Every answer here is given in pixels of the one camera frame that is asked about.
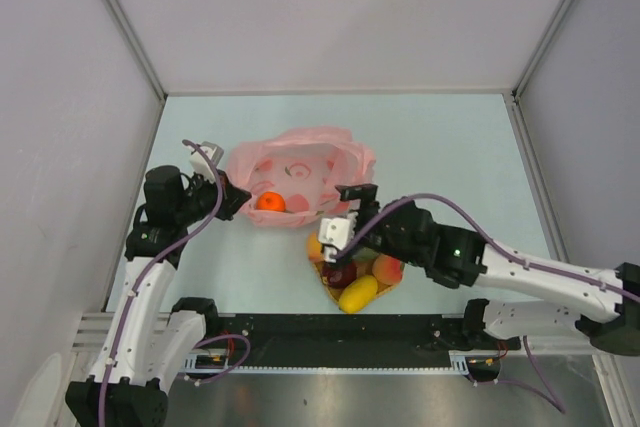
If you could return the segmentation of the fake small tangerine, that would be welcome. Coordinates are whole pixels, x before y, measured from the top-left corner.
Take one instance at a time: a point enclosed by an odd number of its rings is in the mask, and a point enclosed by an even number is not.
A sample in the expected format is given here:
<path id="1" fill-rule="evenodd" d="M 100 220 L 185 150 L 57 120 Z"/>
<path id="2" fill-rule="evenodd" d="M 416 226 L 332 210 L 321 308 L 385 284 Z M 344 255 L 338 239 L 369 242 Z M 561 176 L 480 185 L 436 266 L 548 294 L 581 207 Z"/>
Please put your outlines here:
<path id="1" fill-rule="evenodd" d="M 286 201 L 279 193 L 266 191 L 258 197 L 255 203 L 255 209 L 262 211 L 285 212 Z"/>

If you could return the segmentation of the pink plastic bag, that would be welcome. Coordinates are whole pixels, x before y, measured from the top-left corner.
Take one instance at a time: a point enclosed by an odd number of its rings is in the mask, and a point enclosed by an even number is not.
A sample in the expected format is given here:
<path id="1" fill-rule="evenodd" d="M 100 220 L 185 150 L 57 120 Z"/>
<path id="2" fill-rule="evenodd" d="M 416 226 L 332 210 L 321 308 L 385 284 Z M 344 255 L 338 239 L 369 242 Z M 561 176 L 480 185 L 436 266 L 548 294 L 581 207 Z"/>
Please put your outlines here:
<path id="1" fill-rule="evenodd" d="M 355 141 L 350 130 L 320 126 L 241 143 L 231 152 L 226 173 L 235 186 L 252 194 L 240 213 L 254 226 L 299 228 L 325 214 L 346 212 L 349 204 L 340 201 L 335 186 L 370 182 L 375 163 L 374 150 Z M 266 191 L 285 199 L 285 212 L 255 209 Z"/>

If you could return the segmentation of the woven bamboo tray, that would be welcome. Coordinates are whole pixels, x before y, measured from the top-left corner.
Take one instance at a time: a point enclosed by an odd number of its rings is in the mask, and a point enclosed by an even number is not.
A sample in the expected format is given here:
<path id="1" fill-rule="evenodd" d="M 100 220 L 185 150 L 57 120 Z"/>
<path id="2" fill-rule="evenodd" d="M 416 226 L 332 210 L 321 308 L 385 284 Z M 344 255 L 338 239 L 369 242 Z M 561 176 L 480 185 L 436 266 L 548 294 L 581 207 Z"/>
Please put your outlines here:
<path id="1" fill-rule="evenodd" d="M 356 314 L 402 282 L 405 264 L 379 255 L 370 260 L 353 261 L 342 269 L 333 269 L 323 262 L 313 263 L 313 267 L 338 308 L 346 314 Z"/>

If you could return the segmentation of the fake orange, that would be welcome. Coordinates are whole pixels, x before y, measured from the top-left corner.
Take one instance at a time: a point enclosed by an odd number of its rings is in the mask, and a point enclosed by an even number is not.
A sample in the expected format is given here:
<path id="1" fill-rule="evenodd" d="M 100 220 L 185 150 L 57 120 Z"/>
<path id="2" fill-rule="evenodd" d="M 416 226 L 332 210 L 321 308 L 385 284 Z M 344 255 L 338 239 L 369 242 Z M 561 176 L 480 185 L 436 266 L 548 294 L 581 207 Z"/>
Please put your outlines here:
<path id="1" fill-rule="evenodd" d="M 317 234 L 311 233 L 306 240 L 306 254 L 308 260 L 312 263 L 323 262 L 324 255 L 322 249 L 323 246 L 318 241 Z"/>

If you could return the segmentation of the fake peach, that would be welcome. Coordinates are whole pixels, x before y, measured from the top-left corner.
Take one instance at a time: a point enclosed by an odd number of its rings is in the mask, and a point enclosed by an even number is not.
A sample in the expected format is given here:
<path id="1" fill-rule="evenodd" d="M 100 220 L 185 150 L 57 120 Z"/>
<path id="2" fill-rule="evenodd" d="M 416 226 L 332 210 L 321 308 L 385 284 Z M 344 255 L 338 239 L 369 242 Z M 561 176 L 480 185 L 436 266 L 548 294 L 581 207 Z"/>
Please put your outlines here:
<path id="1" fill-rule="evenodd" d="M 379 255 L 372 264 L 372 275 L 378 282 L 393 286 L 403 279 L 404 263 L 388 255 Z"/>

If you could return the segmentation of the fake dark red apple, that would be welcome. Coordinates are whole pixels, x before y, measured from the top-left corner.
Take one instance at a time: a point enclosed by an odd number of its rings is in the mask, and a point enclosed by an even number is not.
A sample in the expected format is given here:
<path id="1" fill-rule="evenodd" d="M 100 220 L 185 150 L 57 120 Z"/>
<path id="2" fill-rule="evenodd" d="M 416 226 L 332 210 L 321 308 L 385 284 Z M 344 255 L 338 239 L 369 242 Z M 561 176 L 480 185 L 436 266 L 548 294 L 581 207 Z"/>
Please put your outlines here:
<path id="1" fill-rule="evenodd" d="M 354 262 L 342 267 L 334 268 L 332 264 L 325 263 L 321 271 L 322 280 L 330 288 L 343 289 L 348 287 L 357 278 L 357 266 Z"/>

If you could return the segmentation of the fake yellow fruit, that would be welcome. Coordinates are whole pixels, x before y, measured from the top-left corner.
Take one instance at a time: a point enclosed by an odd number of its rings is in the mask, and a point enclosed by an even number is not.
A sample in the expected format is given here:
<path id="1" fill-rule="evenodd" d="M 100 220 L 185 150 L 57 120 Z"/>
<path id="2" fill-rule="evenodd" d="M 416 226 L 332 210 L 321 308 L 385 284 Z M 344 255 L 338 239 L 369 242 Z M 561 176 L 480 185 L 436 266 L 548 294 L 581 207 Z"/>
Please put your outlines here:
<path id="1" fill-rule="evenodd" d="M 343 290 L 338 307 L 346 314 L 356 314 L 376 298 L 377 291 L 378 282 L 374 276 L 361 276 Z"/>

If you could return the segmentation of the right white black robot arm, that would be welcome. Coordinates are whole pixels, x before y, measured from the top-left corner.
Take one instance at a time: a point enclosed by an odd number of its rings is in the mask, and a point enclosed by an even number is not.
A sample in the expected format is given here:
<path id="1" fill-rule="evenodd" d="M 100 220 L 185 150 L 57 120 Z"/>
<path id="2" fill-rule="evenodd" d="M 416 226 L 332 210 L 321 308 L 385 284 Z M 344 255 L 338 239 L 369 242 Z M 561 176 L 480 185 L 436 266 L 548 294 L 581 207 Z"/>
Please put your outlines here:
<path id="1" fill-rule="evenodd" d="M 526 254 L 491 238 L 461 207 L 437 194 L 413 194 L 381 206 L 374 184 L 337 190 L 341 200 L 358 206 L 322 219 L 318 240 L 326 262 L 341 266 L 367 248 L 419 267 L 449 289 L 481 286 L 530 296 L 513 308 L 469 302 L 461 323 L 469 346 L 551 336 L 565 327 L 599 351 L 639 354 L 638 265 L 598 269 Z"/>

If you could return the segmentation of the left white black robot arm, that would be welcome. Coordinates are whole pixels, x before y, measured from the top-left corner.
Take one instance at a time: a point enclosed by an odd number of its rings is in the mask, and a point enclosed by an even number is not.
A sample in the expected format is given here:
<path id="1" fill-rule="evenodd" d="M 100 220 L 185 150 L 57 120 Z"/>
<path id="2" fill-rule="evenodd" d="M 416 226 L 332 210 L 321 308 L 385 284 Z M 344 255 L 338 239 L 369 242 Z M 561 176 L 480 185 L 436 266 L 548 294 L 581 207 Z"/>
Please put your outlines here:
<path id="1" fill-rule="evenodd" d="M 229 221 L 249 192 L 222 170 L 187 176 L 175 166 L 145 175 L 144 202 L 125 242 L 122 292 L 90 373 L 69 384 L 65 402 L 81 426 L 161 426 L 168 394 L 189 353 L 219 344 L 231 352 L 246 337 L 225 332 L 215 302 L 183 297 L 160 336 L 155 325 L 186 244 L 213 219 Z"/>

